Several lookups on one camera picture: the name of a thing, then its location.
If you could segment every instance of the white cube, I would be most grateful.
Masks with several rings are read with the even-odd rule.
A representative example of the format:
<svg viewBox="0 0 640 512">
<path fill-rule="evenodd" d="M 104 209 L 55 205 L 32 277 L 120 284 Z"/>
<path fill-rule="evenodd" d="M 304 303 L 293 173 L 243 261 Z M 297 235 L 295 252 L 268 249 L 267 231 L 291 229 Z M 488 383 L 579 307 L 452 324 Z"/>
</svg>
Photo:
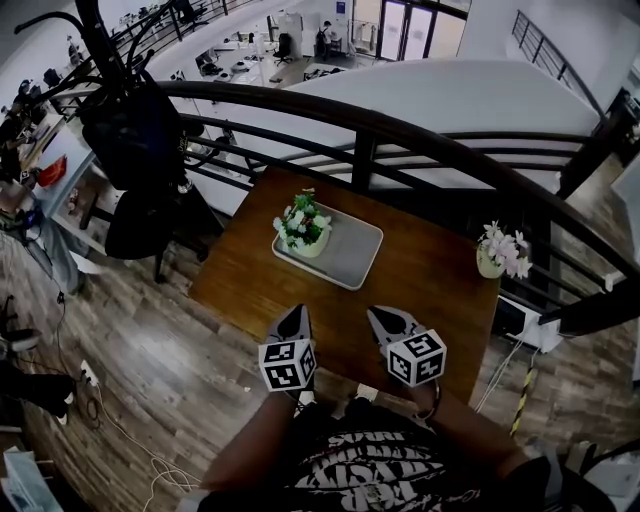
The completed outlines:
<svg viewBox="0 0 640 512">
<path fill-rule="evenodd" d="M 447 346 L 433 329 L 390 343 L 387 350 L 389 373 L 410 387 L 444 373 Z"/>
<path fill-rule="evenodd" d="M 259 355 L 269 391 L 306 388 L 317 366 L 309 339 L 263 344 Z"/>
</svg>

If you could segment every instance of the wooden floor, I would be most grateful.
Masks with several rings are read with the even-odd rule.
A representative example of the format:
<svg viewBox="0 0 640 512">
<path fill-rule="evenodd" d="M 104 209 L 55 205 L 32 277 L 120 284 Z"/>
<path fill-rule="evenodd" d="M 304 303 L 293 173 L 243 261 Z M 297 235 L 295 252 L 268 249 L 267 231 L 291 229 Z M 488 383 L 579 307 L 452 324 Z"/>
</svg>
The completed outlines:
<svg viewBox="0 0 640 512">
<path fill-rule="evenodd" d="M 620 247 L 630 249 L 620 205 L 610 193 L 603 194 L 618 172 L 619 166 L 603 166 L 571 202 L 613 235 Z M 569 239 L 565 246 L 582 254 Z M 165 285 L 152 281 L 152 261 L 102 261 L 104 273 L 90 276 L 81 295 L 68 299 L 61 351 L 76 375 L 82 359 L 89 361 L 102 383 L 108 412 L 130 435 L 198 476 L 266 391 L 256 363 L 257 345 L 187 297 L 199 265 L 190 252 L 172 250 Z M 21 323 L 45 333 L 36 361 L 59 368 L 53 333 L 62 309 L 55 302 L 56 286 L 13 242 L 2 248 L 0 280 L 5 293 L 16 297 Z M 518 441 L 538 437 L 563 448 L 581 439 L 614 446 L 639 437 L 640 399 L 631 392 L 635 341 L 634 321 L 567 339 L 552 353 L 539 356 Z M 477 403 L 509 351 L 506 342 L 491 341 L 471 404 Z M 529 357 L 524 351 L 515 356 L 483 409 L 506 428 Z M 28 363 L 21 364 L 29 370 Z M 321 392 L 336 399 L 345 399 L 356 386 L 326 372 L 317 380 Z M 139 511 L 155 473 L 149 457 L 102 415 L 99 424 L 89 419 L 87 401 L 96 396 L 93 388 L 80 390 L 66 427 L 26 405 L 30 441 L 39 455 L 56 462 L 95 510 Z M 381 396 L 378 401 L 409 410 L 398 399 Z M 174 510 L 179 495 L 179 489 L 157 484 L 150 510 Z"/>
</svg>

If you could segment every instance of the wooden table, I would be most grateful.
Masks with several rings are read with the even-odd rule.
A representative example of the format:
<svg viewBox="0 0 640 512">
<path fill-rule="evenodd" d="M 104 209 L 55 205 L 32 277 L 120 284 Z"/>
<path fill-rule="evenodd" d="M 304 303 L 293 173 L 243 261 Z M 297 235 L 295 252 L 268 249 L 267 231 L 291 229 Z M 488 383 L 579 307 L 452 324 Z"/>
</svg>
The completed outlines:
<svg viewBox="0 0 640 512">
<path fill-rule="evenodd" d="M 315 187 L 316 199 L 380 227 L 384 240 L 363 287 L 340 288 L 271 251 L 274 217 L 293 196 Z M 447 344 L 443 384 L 469 401 L 489 339 L 498 281 L 478 274 L 474 244 L 430 222 L 344 189 L 269 168 L 211 250 L 190 290 L 260 342 L 271 323 L 299 303 L 309 308 L 318 363 L 396 395 L 373 341 L 367 307 L 410 312 Z"/>
</svg>

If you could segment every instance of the glass door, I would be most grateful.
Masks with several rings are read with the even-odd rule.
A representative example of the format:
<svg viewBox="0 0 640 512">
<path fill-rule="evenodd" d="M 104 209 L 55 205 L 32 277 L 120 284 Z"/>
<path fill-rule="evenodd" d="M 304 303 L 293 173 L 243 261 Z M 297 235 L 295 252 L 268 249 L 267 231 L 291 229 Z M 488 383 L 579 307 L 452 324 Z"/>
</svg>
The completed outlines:
<svg viewBox="0 0 640 512">
<path fill-rule="evenodd" d="M 431 30 L 433 12 L 420 7 L 407 6 L 410 9 L 409 28 L 405 37 L 405 48 L 402 60 L 424 59 L 427 40 Z"/>
<path fill-rule="evenodd" d="M 400 49 L 403 36 L 405 5 L 385 1 L 382 18 L 382 46 L 380 57 L 387 60 L 401 60 Z"/>
<path fill-rule="evenodd" d="M 442 12 L 444 7 L 425 8 L 385 0 L 381 13 L 381 44 L 378 58 L 417 60 L 451 58 L 458 53 L 466 12 Z"/>
</svg>

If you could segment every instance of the desk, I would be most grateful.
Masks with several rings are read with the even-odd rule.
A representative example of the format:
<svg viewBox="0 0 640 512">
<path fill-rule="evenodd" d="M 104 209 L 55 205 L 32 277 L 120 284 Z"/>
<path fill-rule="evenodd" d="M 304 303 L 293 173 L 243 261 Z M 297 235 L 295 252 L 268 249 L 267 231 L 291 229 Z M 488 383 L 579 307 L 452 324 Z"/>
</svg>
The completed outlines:
<svg viewBox="0 0 640 512">
<path fill-rule="evenodd" d="M 384 231 L 363 287 L 351 292 L 276 258 L 272 222 L 293 196 L 315 187 L 319 202 Z M 403 395 L 373 342 L 367 307 L 409 311 L 447 344 L 443 384 L 469 401 L 498 299 L 498 280 L 478 274 L 474 244 L 430 222 L 352 192 L 267 169 L 210 252 L 191 298 L 262 342 L 269 325 L 298 303 L 309 308 L 318 363 L 377 389 Z"/>
<path fill-rule="evenodd" d="M 55 183 L 42 188 L 36 185 L 34 195 L 40 200 L 45 217 L 53 217 L 62 203 L 69 196 L 73 187 L 93 161 L 93 151 L 73 133 L 68 126 L 63 126 L 37 162 L 41 169 L 46 169 L 58 158 L 67 155 L 67 172 Z"/>
<path fill-rule="evenodd" d="M 322 78 L 323 76 L 329 76 L 336 73 L 341 73 L 343 71 L 349 71 L 347 68 L 341 68 L 340 66 L 331 66 L 330 64 L 319 64 L 314 62 L 313 64 L 309 64 L 302 75 L 302 81 L 308 82 L 309 80 L 314 80 L 316 78 Z"/>
<path fill-rule="evenodd" d="M 24 158 L 20 158 L 20 167 L 23 171 L 36 165 L 42 153 L 42 148 L 44 148 L 65 125 L 64 117 L 59 114 L 47 114 L 39 126 L 44 125 L 49 126 L 47 133 L 35 143 L 35 146 L 29 150 Z"/>
</svg>

